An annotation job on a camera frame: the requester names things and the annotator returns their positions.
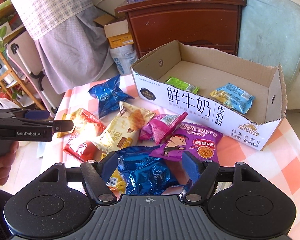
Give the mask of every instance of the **wooden cabinet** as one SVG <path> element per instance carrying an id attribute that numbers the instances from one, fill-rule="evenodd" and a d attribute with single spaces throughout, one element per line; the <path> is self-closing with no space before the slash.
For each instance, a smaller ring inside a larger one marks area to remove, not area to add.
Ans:
<path id="1" fill-rule="evenodd" d="M 125 13 L 138 56 L 173 40 L 237 55 L 241 7 L 246 0 L 126 0 Z"/>

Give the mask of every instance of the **cartoon boy illustration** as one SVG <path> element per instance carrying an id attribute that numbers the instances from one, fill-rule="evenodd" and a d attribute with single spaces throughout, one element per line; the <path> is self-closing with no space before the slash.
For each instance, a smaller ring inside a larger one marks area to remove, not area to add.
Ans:
<path id="1" fill-rule="evenodd" d="M 170 137 L 170 141 L 168 141 L 167 145 L 163 149 L 164 156 L 169 155 L 170 151 L 174 150 L 185 150 L 185 147 L 181 147 L 186 145 L 186 139 L 189 139 L 187 136 L 183 134 L 176 134 Z"/>

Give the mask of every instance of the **blue snack package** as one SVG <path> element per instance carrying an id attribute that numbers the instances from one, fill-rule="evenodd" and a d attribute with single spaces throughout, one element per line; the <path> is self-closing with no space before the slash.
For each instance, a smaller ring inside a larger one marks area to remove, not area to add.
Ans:
<path id="1" fill-rule="evenodd" d="M 132 146 L 117 151 L 118 171 L 127 182 L 128 195 L 160 195 L 179 185 L 165 161 L 149 157 L 155 147 Z"/>
<path id="2" fill-rule="evenodd" d="M 120 75 L 93 86 L 88 93 L 99 100 L 99 118 L 119 109 L 119 102 L 134 99 L 120 88 Z"/>
<path id="3" fill-rule="evenodd" d="M 212 97 L 220 101 L 231 109 L 234 109 L 242 114 L 246 114 L 252 106 L 254 96 L 247 91 L 228 83 L 223 87 L 217 88 L 210 93 Z"/>

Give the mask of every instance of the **pink snack package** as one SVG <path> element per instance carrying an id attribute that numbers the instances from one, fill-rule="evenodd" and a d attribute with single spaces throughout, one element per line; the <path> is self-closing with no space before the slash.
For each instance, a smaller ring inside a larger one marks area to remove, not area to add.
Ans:
<path id="1" fill-rule="evenodd" d="M 179 162 L 184 151 L 191 152 L 199 160 L 218 162 L 217 144 L 222 133 L 199 124 L 182 122 L 169 140 L 149 156 Z"/>
<path id="2" fill-rule="evenodd" d="M 186 118 L 183 114 L 158 114 L 140 131 L 139 140 L 153 140 L 156 145 L 167 141 L 177 126 Z"/>

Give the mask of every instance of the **crosshair symbol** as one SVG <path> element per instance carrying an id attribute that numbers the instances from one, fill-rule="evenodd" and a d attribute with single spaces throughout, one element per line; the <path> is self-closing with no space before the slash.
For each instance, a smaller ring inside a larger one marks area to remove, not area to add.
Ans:
<path id="1" fill-rule="evenodd" d="M 145 201 L 147 201 L 148 203 L 152 203 L 154 201 L 153 198 L 147 198 Z"/>

